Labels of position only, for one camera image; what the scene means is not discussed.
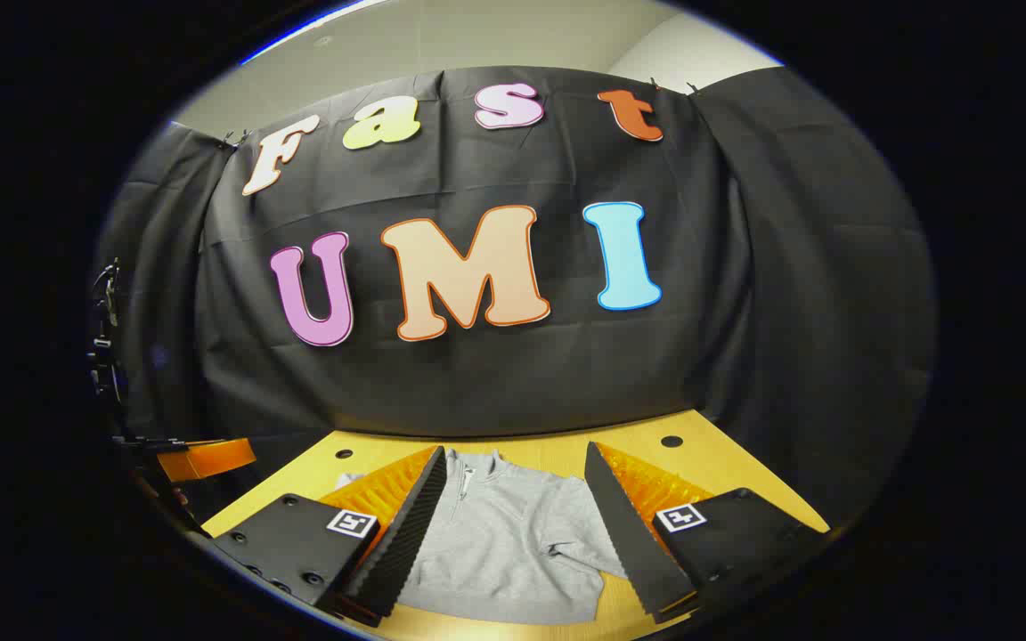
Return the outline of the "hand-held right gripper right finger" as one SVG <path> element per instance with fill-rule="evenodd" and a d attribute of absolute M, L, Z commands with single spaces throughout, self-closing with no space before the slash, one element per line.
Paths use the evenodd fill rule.
<path fill-rule="evenodd" d="M 588 443 L 583 477 L 655 623 L 728 612 L 824 540 L 749 488 L 715 494 L 606 443 Z"/>

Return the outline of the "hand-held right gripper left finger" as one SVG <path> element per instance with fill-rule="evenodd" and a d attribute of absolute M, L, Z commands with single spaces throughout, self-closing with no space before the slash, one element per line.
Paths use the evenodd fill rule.
<path fill-rule="evenodd" d="M 376 628 L 394 612 L 447 479 L 444 447 L 424 448 L 324 498 L 285 492 L 215 544 L 260 580 Z"/>

